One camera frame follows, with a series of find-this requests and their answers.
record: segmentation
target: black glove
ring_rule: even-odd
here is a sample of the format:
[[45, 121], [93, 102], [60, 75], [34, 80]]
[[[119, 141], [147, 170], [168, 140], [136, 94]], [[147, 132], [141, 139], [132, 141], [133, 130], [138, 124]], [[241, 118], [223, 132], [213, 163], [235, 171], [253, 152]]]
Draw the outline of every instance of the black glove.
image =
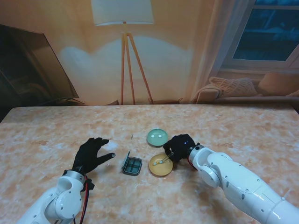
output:
[[97, 157], [99, 149], [107, 144], [109, 140], [102, 138], [90, 138], [86, 143], [80, 146], [73, 164], [73, 170], [87, 174], [97, 168], [98, 165], [115, 157], [115, 153]]
[[176, 135], [163, 145], [167, 155], [173, 152], [173, 155], [169, 158], [174, 162], [187, 159], [190, 147], [194, 148], [195, 143], [188, 134]]

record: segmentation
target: cushion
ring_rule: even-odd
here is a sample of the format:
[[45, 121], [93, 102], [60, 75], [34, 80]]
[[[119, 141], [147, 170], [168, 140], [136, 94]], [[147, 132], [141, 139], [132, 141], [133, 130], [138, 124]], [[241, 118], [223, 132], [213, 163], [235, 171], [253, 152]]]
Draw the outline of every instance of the cushion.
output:
[[257, 86], [264, 96], [286, 96], [299, 89], [299, 74], [269, 72]]
[[222, 90], [220, 97], [253, 97], [257, 95], [250, 78], [225, 79], [210, 77], [209, 81]]
[[292, 92], [291, 94], [287, 95], [287, 97], [299, 97], [299, 90]]

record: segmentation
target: beige wall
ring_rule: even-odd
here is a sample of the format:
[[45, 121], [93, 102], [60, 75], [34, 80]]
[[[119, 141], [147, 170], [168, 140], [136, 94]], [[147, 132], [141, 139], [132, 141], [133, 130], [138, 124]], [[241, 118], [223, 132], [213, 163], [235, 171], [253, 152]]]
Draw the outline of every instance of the beige wall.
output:
[[[155, 24], [128, 26], [154, 100], [188, 102], [198, 75], [191, 68], [206, 60], [212, 12], [221, 2], [152, 0]], [[46, 35], [81, 101], [120, 100], [122, 26], [95, 26], [90, 0], [1, 0], [0, 8], [1, 24]], [[132, 48], [130, 55], [136, 102], [148, 103]], [[132, 103], [127, 67], [124, 103]]]

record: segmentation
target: knit pillow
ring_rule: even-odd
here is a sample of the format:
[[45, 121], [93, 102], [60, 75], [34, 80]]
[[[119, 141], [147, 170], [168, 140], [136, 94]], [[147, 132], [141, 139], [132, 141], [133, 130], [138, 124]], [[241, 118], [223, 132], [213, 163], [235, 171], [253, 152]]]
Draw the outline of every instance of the knit pillow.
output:
[[287, 95], [287, 97], [299, 97], [299, 90], [297, 90], [296, 92], [293, 92], [293, 93]]
[[250, 78], [225, 79], [210, 77], [209, 81], [222, 90], [220, 97], [253, 97], [257, 95]]

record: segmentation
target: lamp shade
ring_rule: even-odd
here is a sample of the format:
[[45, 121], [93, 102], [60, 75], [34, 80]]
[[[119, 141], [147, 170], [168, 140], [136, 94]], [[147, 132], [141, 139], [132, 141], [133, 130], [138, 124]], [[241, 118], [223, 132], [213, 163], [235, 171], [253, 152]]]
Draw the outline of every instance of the lamp shade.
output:
[[92, 0], [96, 26], [111, 24], [153, 24], [150, 0]]

